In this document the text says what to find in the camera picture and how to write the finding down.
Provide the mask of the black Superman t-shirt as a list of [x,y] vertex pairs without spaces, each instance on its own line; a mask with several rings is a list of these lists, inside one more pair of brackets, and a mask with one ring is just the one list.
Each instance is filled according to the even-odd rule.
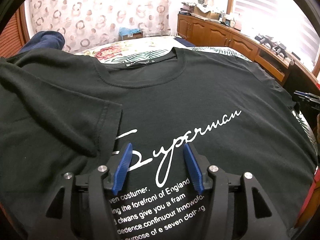
[[250,172],[290,233],[310,193],[317,152],[295,102],[256,63],[173,48],[122,64],[52,48],[1,59],[1,209],[24,237],[60,223],[65,177],[98,173],[128,143],[117,195],[105,190],[120,239],[200,239],[212,193],[183,157]]

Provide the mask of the spare black gripper on cabinet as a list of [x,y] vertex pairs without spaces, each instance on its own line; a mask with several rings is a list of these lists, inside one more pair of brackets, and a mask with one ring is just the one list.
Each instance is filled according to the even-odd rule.
[[277,56],[282,55],[283,58],[287,58],[286,46],[281,42],[273,41],[273,38],[267,35],[256,35],[254,37],[260,44],[267,46],[271,51],[274,51]]

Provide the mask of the grey zebra window blind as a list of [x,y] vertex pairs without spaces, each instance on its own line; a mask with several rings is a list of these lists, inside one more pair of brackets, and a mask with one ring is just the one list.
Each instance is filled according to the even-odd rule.
[[247,36],[267,35],[300,57],[312,71],[319,51],[319,36],[294,0],[233,0],[232,13]]

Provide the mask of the red bag on floor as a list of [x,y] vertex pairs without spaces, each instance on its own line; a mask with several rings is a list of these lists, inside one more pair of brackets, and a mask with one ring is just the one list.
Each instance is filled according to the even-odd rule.
[[296,227],[304,226],[307,221],[316,213],[319,207],[319,168],[313,177],[313,182],[308,191],[308,195],[299,212]]

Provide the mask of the palm leaf bed sheet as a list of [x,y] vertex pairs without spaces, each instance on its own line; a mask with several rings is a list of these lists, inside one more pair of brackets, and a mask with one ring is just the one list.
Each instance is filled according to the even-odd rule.
[[[221,54],[227,56],[233,56],[245,61],[250,62],[250,60],[242,55],[240,52],[228,47],[186,47],[187,50],[192,51],[200,51],[212,54]],[[169,53],[168,49],[157,49],[157,50],[147,50],[147,51],[129,51],[129,52],[114,52],[110,55],[105,56],[104,59],[100,59],[100,62],[107,63],[107,64],[131,64],[136,63],[138,61],[146,61],[146,60],[154,60],[157,57],[167,55]],[[307,134],[309,140],[311,141],[313,147],[315,148],[317,154],[319,154],[319,144],[317,141],[317,136],[312,131],[309,123],[307,122],[305,116],[301,112],[301,110],[311,110],[303,104],[298,102],[298,98],[296,96],[292,97],[294,101],[296,101],[295,109],[292,111],[293,116],[298,120],[302,128],[304,129],[305,133]]]

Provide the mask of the floral quilt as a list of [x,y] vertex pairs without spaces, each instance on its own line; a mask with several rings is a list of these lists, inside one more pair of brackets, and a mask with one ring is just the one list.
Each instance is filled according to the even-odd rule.
[[175,36],[153,36],[133,40],[118,41],[102,46],[93,47],[91,49],[86,49],[82,52],[76,53],[76,55],[91,56],[100,61],[100,59],[104,59],[105,56],[110,55],[114,52],[139,52],[157,49],[168,49],[170,52],[174,47],[186,48],[184,45],[174,40],[174,37]]

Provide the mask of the cardboard box on cabinet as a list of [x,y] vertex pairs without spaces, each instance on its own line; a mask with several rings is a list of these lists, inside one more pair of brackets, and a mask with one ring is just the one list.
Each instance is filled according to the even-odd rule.
[[200,4],[195,5],[194,14],[211,20],[218,20],[220,18],[219,12],[211,11]]

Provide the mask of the wooden sideboard cabinet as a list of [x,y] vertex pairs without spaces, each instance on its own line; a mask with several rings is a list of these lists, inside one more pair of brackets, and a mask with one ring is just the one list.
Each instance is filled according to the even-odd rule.
[[229,47],[249,60],[258,63],[281,85],[294,69],[302,72],[313,84],[318,81],[295,57],[283,58],[267,46],[258,43],[233,28],[189,15],[178,15],[177,32],[186,40],[200,47]]

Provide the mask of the navy blue mattress blanket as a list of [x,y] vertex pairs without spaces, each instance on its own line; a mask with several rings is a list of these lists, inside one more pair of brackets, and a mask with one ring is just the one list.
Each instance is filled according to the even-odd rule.
[[195,45],[181,37],[175,36],[174,40],[176,40],[177,42],[179,42],[180,44],[184,45],[185,47],[195,47]]

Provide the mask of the blue cloth on box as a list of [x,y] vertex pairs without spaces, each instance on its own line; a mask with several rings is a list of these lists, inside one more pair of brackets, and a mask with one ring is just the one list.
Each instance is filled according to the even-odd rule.
[[125,35],[137,34],[141,33],[139,28],[129,29],[129,28],[120,28],[119,29],[119,36],[123,37]]

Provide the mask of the navy folded garment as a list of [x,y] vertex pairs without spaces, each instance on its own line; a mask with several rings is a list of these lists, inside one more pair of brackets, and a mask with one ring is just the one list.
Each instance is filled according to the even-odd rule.
[[40,31],[36,33],[19,51],[24,53],[37,48],[53,48],[62,50],[65,45],[65,38],[57,31]]

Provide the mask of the pink circle pattern curtain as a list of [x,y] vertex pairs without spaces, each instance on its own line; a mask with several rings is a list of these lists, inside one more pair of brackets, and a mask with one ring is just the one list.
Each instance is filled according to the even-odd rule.
[[77,53],[119,40],[120,28],[169,35],[169,0],[26,0],[29,33],[57,31]]

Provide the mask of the wooden louvered wardrobe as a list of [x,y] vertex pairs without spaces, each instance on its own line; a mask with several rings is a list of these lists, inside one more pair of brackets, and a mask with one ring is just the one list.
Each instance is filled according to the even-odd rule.
[[11,57],[29,41],[24,5],[15,12],[1,33],[0,55]]

